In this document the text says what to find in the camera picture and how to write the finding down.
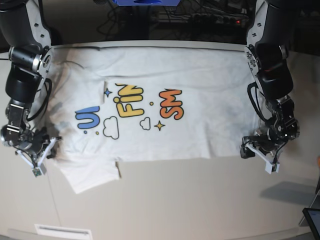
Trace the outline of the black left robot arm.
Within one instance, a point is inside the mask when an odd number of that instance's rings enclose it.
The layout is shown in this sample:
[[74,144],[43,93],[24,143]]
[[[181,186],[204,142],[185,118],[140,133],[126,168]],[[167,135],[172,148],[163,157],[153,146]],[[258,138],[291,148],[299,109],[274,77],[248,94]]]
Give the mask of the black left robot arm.
[[254,79],[247,94],[264,126],[255,135],[242,138],[243,159],[272,154],[276,163],[282,148],[300,134],[295,104],[289,96],[294,83],[287,65],[287,44],[300,9],[296,0],[258,0],[255,4],[244,48]]

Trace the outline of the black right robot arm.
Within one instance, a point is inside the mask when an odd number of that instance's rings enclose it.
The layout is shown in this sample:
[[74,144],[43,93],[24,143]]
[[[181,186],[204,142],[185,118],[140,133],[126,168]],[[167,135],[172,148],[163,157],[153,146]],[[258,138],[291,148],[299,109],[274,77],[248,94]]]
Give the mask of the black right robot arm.
[[41,0],[2,0],[0,31],[9,44],[10,71],[5,92],[10,101],[7,124],[1,129],[2,143],[35,162],[50,144],[45,128],[30,126],[44,113],[52,90],[47,78],[53,58],[52,34]]

